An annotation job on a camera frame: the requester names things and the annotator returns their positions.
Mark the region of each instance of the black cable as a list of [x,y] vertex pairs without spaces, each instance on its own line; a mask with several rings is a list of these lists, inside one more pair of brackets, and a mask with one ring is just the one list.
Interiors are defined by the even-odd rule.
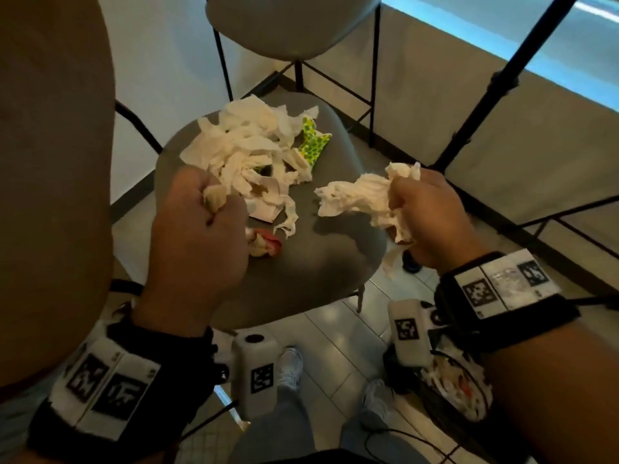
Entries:
[[447,358],[450,361],[453,361],[457,366],[460,367],[460,369],[462,371],[464,371],[468,377],[470,378],[470,380],[473,382],[473,384],[475,384],[477,390],[479,391],[479,394],[482,395],[482,399],[484,399],[484,407],[486,408],[486,415],[488,414],[488,410],[490,409],[490,406],[488,405],[488,398],[486,397],[486,395],[484,394],[484,390],[482,389],[481,386],[479,386],[479,383],[477,382],[477,380],[473,377],[473,375],[470,373],[470,371],[468,369],[466,369],[464,366],[462,366],[462,364],[455,358],[453,358],[452,356],[446,354],[443,351],[440,350],[430,350],[429,351],[432,355],[436,355],[436,356],[442,356],[444,358]]
[[410,433],[406,433],[402,430],[396,430],[395,428],[381,428],[379,430],[368,430],[368,436],[365,439],[365,442],[363,443],[363,446],[365,447],[366,452],[368,453],[368,455],[375,461],[380,462],[381,464],[390,464],[386,461],[383,461],[382,459],[380,459],[378,456],[376,456],[375,454],[372,453],[372,451],[369,450],[368,448],[368,441],[370,438],[372,438],[374,435],[377,434],[381,434],[381,433],[387,433],[389,431],[393,432],[393,433],[400,433],[402,435],[406,435],[409,438],[413,438],[416,439],[417,441],[420,441],[422,443],[425,443],[427,445],[429,445],[430,447],[432,447],[434,449],[434,451],[436,451],[437,453],[439,453],[440,455],[444,456],[444,460],[443,462],[446,462],[447,460],[452,462],[453,464],[456,464],[451,457],[449,457],[449,455],[451,453],[453,453],[455,451],[455,449],[451,450],[451,452],[448,454],[445,454],[438,446],[433,445],[432,443],[430,443],[428,440],[425,440],[423,438],[420,438],[419,436],[415,436],[415,435],[411,435]]
[[205,421],[203,421],[202,423],[200,423],[197,427],[192,428],[191,430],[189,430],[187,433],[185,433],[184,435],[181,436],[181,439],[179,440],[179,442],[181,441],[185,441],[187,438],[189,438],[191,435],[193,435],[195,432],[197,432],[199,429],[204,428],[206,425],[208,425],[209,423],[211,423],[214,419],[216,419],[217,417],[219,417],[220,415],[228,412],[228,410],[230,409],[234,409],[234,407],[236,407],[238,405],[238,400],[233,400],[232,402],[230,402],[226,407],[222,408],[219,412],[217,412],[215,415],[211,416],[210,418],[207,418]]
[[445,464],[445,462],[447,462],[447,459],[449,459],[451,461],[451,457],[454,455],[454,453],[456,451],[458,451],[460,449],[460,445],[457,444],[455,448],[453,448],[451,451],[449,451],[447,453],[447,455],[445,456],[445,459],[443,459],[442,461],[440,461],[438,464]]

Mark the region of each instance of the wrist-mounted device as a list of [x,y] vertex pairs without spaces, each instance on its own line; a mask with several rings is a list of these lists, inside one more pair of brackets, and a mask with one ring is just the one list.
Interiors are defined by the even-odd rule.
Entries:
[[83,343],[30,425],[28,448],[75,464],[129,463],[165,450],[221,383],[212,330],[152,332],[126,316]]
[[435,293],[465,351],[491,352],[580,316],[531,253],[492,252],[446,273]]

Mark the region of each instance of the gray pants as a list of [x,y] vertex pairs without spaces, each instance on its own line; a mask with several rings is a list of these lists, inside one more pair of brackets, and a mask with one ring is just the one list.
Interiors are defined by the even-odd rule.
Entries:
[[[361,410],[347,421],[340,435],[340,448],[372,459],[365,450],[368,429],[387,428],[383,420],[369,410]],[[389,464],[428,464],[422,454],[398,436],[375,434],[368,448]],[[294,459],[316,452],[310,418],[297,393],[278,388],[273,412],[254,421],[232,450],[228,464],[259,464]]]

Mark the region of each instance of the sneaker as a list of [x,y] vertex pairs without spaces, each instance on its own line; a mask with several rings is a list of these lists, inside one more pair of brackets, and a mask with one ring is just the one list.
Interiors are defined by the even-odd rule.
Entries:
[[279,358],[279,373],[277,375],[277,387],[287,387],[293,391],[299,390],[301,376],[303,375],[303,357],[295,346],[288,346]]
[[393,392],[382,379],[375,379],[365,389],[363,408],[374,412],[383,422],[387,423],[393,410]]

